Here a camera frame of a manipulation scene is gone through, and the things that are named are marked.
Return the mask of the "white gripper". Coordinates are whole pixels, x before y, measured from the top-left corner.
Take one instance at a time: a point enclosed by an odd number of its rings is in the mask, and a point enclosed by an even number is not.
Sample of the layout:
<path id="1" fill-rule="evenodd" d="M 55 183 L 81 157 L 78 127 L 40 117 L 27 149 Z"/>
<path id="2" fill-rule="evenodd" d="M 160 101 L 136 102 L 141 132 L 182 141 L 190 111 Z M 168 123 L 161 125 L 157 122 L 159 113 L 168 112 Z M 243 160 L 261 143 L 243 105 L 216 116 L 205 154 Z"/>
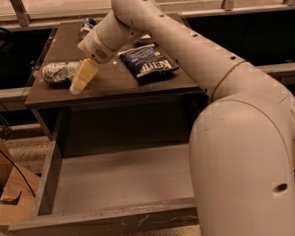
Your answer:
<path id="1" fill-rule="evenodd" d="M 99 72 L 98 64 L 105 64 L 115 56 L 115 53 L 102 43 L 95 28 L 89 31 L 77 47 L 88 59 L 81 62 L 72 79 L 69 87 L 72 94 L 83 92 Z"/>

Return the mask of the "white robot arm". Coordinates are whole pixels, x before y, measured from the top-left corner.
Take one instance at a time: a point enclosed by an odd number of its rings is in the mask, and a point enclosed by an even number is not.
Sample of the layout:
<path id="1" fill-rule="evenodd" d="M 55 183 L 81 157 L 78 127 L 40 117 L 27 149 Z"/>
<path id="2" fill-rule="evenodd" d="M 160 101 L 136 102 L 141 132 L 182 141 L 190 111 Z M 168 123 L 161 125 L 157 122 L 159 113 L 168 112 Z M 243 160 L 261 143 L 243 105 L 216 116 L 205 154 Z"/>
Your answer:
<path id="1" fill-rule="evenodd" d="M 212 101 L 189 140 L 202 236 L 295 236 L 295 97 L 281 83 L 165 15 L 154 0 L 111 0 L 80 43 L 89 58 L 71 83 L 79 93 L 96 67 L 143 34 Z"/>

